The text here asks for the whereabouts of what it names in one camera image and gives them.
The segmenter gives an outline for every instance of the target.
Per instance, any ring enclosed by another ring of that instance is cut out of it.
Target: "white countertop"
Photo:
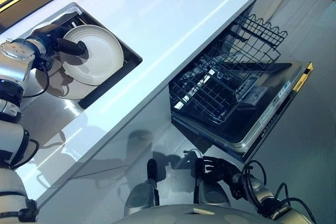
[[[17,169],[28,197],[46,201],[252,1],[54,0],[2,33],[0,41],[16,38],[76,2],[143,58],[47,143],[64,137],[63,145],[40,149],[34,162]]]

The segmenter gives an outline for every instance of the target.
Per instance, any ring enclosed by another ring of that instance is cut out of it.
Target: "dishwasher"
[[[286,31],[242,12],[169,83],[171,116],[202,153],[216,145],[249,161],[312,72],[282,62]]]

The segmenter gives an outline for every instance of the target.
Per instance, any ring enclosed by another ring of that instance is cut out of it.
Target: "stack of plates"
[[[60,52],[49,71],[48,93],[66,99],[82,99],[123,65],[123,52],[115,36],[99,26],[82,25],[68,31],[64,39],[83,41],[88,48],[82,56]],[[46,85],[44,73],[36,79]]]

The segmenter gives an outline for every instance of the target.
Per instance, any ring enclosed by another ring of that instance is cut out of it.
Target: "kitchen sink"
[[[68,28],[85,24],[103,27],[76,3],[67,5],[45,20],[42,20],[40,24],[43,23],[53,23]],[[32,29],[22,34],[20,38],[26,38]],[[142,59],[118,37],[116,38],[123,50],[123,66],[84,98],[69,100],[59,98],[48,92],[34,98],[23,98],[21,104],[22,117],[19,123],[29,131],[30,138],[40,143],[40,146],[48,142],[62,128],[83,112],[84,109],[94,103],[95,100],[141,63]],[[37,71],[39,70],[34,69],[30,72],[29,84],[25,94],[35,94],[44,88],[35,78]]]

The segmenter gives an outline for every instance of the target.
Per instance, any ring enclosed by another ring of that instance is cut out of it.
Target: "wire rack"
[[[286,36],[255,15],[239,16],[170,82],[172,107],[223,123],[279,58]]]

